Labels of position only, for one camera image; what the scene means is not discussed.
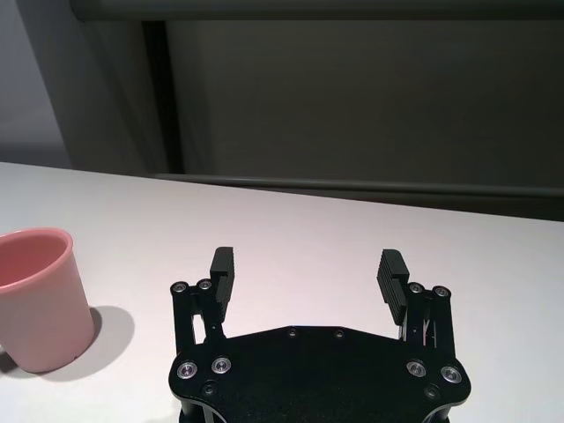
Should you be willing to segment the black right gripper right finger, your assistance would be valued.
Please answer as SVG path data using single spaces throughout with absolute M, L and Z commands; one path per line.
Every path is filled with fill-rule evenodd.
M 395 249 L 385 249 L 376 279 L 384 302 L 399 328 L 399 339 L 407 344 L 452 353 L 454 331 L 451 291 L 445 286 L 427 290 L 409 278 L 410 273 L 401 253 Z

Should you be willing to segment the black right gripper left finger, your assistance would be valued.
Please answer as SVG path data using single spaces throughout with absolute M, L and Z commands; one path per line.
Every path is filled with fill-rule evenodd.
M 210 276 L 194 286 L 175 282 L 170 287 L 174 313 L 175 350 L 187 353 L 197 342 L 194 316 L 204 323 L 204 343 L 216 344 L 226 338 L 223 323 L 234 286 L 234 248 L 218 247 L 211 262 Z

